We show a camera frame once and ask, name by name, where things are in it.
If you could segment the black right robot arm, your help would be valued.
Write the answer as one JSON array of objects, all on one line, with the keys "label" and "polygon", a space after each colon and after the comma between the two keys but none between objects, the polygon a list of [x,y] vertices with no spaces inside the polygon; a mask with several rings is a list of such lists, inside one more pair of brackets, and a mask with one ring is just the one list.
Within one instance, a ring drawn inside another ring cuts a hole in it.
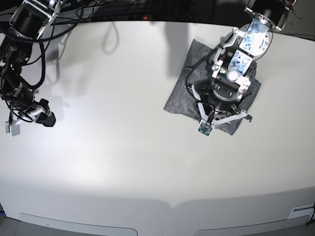
[{"label": "black right robot arm", "polygon": [[[4,65],[0,68],[0,98],[9,109],[9,119],[6,122],[9,130],[22,122],[34,122],[45,127],[53,127],[56,123],[48,100],[36,101],[35,95],[45,81],[44,43],[67,34],[83,18],[85,4],[81,1],[77,21],[64,32],[45,38],[45,31],[55,25],[64,4],[64,0],[24,0],[8,22],[8,27],[3,29],[0,60]],[[21,72],[29,64],[34,44],[40,48],[41,75],[39,81],[32,85],[21,76]]]}]

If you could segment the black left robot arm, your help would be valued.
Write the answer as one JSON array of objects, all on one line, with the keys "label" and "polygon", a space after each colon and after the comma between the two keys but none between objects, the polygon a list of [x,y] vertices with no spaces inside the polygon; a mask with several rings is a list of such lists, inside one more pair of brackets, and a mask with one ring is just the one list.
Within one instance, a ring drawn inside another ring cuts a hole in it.
[{"label": "black left robot arm", "polygon": [[206,81],[188,87],[202,116],[214,120],[251,118],[240,103],[248,96],[254,80],[254,62],[271,44],[268,33],[283,30],[294,4],[293,0],[248,1],[245,12],[252,21],[241,28],[234,27],[225,41],[192,67],[195,70],[204,62],[211,67]]}]

